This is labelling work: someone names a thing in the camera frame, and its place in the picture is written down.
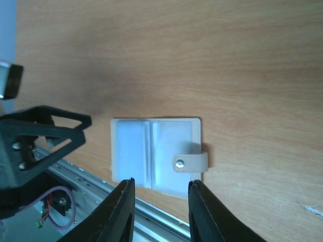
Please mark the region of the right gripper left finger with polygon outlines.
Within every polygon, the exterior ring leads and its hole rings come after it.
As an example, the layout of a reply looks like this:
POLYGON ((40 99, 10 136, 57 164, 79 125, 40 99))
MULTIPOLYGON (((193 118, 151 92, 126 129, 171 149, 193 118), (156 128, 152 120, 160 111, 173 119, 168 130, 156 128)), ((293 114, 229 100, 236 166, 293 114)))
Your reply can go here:
POLYGON ((61 242, 132 241, 135 219, 135 179, 125 179, 61 242))

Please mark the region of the aluminium front rail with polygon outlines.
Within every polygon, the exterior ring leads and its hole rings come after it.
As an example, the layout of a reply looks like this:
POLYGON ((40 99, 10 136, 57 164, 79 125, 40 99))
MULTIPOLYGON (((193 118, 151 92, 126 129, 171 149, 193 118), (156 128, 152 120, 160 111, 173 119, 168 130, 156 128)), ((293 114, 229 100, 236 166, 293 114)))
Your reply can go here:
POLYGON ((189 225, 135 197, 133 180, 117 187, 64 159, 48 168, 50 188, 36 200, 60 241, 190 241, 189 225))

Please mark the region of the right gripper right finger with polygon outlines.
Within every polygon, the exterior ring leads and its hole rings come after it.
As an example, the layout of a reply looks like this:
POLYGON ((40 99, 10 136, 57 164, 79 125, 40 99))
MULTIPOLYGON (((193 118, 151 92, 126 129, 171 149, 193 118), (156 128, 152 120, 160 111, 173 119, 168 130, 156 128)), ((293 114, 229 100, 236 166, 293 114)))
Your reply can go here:
POLYGON ((188 185, 192 241, 265 241, 241 222, 201 181, 188 185))

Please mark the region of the beige leather card holder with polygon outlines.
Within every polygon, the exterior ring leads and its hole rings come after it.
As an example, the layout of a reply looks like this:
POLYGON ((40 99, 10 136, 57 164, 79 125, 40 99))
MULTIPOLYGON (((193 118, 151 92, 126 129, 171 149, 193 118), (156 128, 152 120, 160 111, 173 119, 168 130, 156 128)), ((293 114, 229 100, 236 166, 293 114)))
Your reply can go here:
POLYGON ((186 199, 188 184, 208 170, 198 117, 114 118, 111 120, 111 172, 114 182, 186 199))

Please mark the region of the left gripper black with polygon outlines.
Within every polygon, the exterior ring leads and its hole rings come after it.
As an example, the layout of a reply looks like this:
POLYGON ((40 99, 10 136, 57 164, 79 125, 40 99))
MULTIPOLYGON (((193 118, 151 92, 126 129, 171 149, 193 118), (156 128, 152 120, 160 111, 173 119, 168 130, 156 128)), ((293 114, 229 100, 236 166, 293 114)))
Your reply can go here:
POLYGON ((34 200, 22 196, 31 190, 27 183, 85 144, 83 130, 90 126, 89 115, 45 105, 1 116, 1 219, 13 217, 21 207, 34 200), (53 116, 77 120, 81 124, 74 129, 55 127, 53 116), (36 161, 33 149, 39 136, 56 139, 59 144, 66 140, 70 142, 36 161))

